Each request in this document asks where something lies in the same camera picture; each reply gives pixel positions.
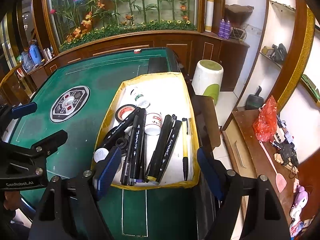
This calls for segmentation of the operator left hand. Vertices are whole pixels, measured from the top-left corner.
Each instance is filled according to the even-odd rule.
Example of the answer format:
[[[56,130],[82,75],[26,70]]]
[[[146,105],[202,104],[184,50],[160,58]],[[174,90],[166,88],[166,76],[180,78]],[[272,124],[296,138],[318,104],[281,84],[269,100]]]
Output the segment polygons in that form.
[[[7,210],[15,211],[21,206],[20,191],[5,191],[4,207]]]

